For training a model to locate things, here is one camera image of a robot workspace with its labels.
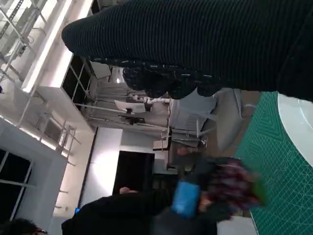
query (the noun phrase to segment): person's hair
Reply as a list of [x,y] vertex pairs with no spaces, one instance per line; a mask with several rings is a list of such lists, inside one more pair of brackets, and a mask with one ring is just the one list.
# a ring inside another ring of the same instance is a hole
[[0,225],[0,235],[25,235],[36,232],[37,226],[27,219],[14,219]]

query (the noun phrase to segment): white plate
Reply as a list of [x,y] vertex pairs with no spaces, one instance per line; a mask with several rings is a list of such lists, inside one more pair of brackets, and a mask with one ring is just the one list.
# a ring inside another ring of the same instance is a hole
[[291,141],[313,166],[313,103],[278,95],[278,111]]

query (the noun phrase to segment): green cutting mat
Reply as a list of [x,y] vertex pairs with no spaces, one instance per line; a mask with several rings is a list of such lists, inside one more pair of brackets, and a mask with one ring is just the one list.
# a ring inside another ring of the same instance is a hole
[[313,168],[285,132],[277,93],[262,94],[236,157],[265,181],[269,204],[252,210],[259,235],[313,235]]

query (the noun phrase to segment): dark green sweater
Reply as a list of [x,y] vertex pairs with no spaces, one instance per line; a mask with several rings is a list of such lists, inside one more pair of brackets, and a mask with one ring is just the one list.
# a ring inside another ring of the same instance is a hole
[[312,0],[130,0],[62,38],[92,61],[174,65],[223,87],[313,100]]

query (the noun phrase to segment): black doorway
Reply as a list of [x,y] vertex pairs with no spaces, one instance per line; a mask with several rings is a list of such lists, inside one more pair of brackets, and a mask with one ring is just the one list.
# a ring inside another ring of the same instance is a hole
[[120,151],[113,194],[118,194],[121,187],[137,191],[151,189],[154,160],[151,153]]

